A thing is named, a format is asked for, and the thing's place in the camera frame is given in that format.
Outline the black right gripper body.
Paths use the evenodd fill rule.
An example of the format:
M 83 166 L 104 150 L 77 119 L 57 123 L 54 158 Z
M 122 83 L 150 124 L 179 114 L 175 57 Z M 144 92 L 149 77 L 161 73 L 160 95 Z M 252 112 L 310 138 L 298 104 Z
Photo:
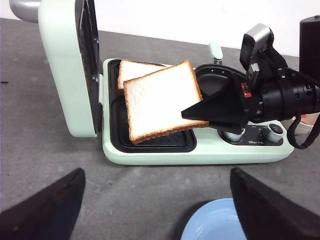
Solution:
M 251 93 L 250 101 L 254 106 L 251 121 L 260 123 L 280 120 L 285 112 L 285 97 L 280 78 L 288 65 L 273 46 L 268 46 L 266 50 L 259 50 L 254 60 L 257 60 L 260 68 L 255 91 L 251 91 L 246 76 Z

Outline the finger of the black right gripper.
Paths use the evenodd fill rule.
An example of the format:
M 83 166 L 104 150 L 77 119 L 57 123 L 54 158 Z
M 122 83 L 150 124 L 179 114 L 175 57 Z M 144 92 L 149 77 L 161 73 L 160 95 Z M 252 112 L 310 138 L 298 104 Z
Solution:
M 232 73 L 221 90 L 183 110 L 181 115 L 190 120 L 243 120 L 241 78 Z
M 244 128 L 248 124 L 248 121 L 243 122 L 218 122 L 218 121 L 209 121 L 209 127 L 217 129 L 218 131 L 224 131 L 233 134 L 242 134 Z

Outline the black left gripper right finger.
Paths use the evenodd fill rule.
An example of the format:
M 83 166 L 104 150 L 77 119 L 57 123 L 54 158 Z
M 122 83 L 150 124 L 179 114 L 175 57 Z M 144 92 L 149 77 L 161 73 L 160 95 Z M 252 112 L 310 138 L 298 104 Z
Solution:
M 318 240 L 320 217 L 238 167 L 230 171 L 235 209 L 248 240 Z

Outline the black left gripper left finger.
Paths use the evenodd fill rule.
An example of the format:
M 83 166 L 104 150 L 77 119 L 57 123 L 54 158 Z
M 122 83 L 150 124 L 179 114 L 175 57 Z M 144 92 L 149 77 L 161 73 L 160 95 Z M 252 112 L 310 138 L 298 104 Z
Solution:
M 69 240 L 86 186 L 77 168 L 19 204 L 1 212 L 2 240 Z

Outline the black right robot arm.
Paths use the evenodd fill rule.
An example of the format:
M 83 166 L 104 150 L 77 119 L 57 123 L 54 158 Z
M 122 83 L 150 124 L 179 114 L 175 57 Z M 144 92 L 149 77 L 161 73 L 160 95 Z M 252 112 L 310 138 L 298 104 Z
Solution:
M 204 99 L 183 110 L 182 117 L 240 134 L 248 122 L 282 121 L 319 112 L 319 81 L 288 67 L 272 46 L 259 50 L 243 46 L 240 63 L 246 73 L 216 64 L 197 67 Z

